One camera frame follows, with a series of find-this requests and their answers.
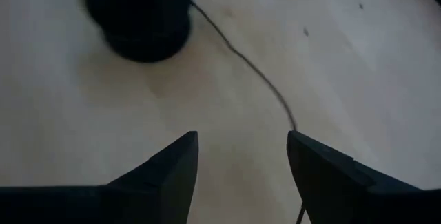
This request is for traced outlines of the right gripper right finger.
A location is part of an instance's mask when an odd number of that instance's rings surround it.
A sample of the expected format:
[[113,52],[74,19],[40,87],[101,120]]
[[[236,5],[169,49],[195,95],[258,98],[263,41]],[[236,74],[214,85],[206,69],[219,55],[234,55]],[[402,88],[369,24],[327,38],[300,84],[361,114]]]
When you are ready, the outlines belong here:
[[312,224],[410,224],[420,189],[297,131],[287,136],[294,181]]

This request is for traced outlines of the black plastic spool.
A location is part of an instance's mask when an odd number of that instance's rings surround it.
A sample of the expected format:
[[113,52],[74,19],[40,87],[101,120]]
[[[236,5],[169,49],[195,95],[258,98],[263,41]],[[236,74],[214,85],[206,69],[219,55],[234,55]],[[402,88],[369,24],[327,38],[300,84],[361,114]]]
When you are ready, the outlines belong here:
[[138,63],[156,63],[186,44],[191,1],[84,0],[84,4],[115,53]]

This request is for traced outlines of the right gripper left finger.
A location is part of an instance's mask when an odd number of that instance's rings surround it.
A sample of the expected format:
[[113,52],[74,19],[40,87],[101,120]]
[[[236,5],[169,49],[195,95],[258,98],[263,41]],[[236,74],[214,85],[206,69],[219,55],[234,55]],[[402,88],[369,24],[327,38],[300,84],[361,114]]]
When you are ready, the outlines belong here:
[[106,224],[186,224],[197,171],[190,131],[106,185]]

